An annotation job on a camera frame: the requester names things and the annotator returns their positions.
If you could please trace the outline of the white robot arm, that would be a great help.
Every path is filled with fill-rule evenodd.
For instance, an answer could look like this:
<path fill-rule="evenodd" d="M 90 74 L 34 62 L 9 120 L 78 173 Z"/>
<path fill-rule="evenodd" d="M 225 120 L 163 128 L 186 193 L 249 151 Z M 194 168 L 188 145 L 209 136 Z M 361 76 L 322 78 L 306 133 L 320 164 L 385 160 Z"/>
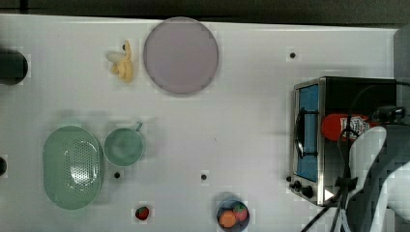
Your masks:
<path fill-rule="evenodd" d="M 346 232 L 382 232 L 387 210 L 409 219 L 409 126 L 403 107 L 383 106 L 370 117 L 376 125 L 350 148 L 352 177 Z"/>

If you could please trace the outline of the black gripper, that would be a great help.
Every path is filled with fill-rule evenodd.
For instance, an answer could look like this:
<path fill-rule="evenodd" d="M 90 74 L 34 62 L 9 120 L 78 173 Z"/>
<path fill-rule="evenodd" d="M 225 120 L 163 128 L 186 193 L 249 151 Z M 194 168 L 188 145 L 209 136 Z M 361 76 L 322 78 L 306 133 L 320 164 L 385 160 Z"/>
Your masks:
<path fill-rule="evenodd" d="M 396 105 L 380 106 L 370 116 L 372 122 L 380 124 L 400 124 L 405 117 L 406 109 Z"/>

